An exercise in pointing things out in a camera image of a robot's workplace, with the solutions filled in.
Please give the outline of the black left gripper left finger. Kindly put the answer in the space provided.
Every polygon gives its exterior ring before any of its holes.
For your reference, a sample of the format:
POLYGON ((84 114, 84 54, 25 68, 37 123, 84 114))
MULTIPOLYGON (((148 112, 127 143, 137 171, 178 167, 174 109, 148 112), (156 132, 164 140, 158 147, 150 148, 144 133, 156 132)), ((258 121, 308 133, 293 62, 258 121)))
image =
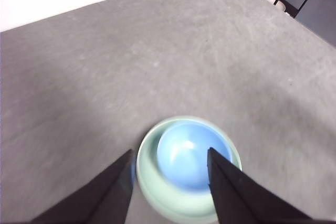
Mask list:
POLYGON ((130 149, 32 223, 124 223, 135 177, 135 152, 130 149))

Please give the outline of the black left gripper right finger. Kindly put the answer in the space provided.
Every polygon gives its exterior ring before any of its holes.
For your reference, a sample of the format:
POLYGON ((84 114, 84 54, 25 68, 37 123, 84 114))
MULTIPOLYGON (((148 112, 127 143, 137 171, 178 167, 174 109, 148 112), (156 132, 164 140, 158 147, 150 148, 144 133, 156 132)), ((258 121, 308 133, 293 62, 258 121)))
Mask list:
POLYGON ((207 153, 209 188, 219 221, 311 221, 256 183, 214 148, 207 153))

